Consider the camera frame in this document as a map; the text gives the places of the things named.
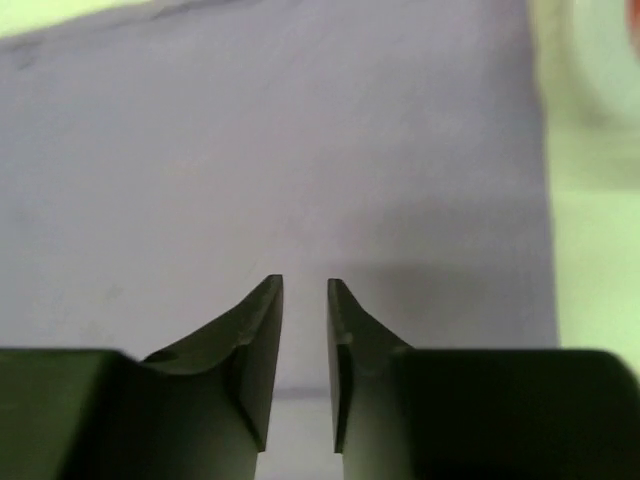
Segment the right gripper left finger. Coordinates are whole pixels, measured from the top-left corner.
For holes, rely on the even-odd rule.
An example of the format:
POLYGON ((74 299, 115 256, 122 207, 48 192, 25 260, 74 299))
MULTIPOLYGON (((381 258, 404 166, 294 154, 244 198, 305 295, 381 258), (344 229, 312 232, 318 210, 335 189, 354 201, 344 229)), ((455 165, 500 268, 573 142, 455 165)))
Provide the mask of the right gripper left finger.
POLYGON ((135 360, 1 353, 5 479, 251 479, 267 442, 283 307, 270 275, 237 306, 135 360))

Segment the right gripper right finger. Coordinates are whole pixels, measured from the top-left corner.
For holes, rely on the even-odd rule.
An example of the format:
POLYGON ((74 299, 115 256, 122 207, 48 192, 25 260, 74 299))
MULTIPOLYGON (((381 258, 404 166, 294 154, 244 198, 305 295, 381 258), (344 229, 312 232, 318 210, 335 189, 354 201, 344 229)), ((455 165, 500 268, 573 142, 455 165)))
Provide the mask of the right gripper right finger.
POLYGON ((348 479, 635 479, 639 383, 583 349, 426 349, 327 284, 334 449, 348 479))

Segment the purple t-shirt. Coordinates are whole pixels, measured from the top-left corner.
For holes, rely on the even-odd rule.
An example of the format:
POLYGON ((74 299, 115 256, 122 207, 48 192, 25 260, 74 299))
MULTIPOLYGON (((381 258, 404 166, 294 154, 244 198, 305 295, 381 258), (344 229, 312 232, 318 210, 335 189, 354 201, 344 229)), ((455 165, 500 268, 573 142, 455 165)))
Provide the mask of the purple t-shirt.
POLYGON ((405 340, 557 341, 523 1, 158 1, 1 44, 1 341, 142 357, 285 279, 277 393, 327 393, 326 283, 405 340))

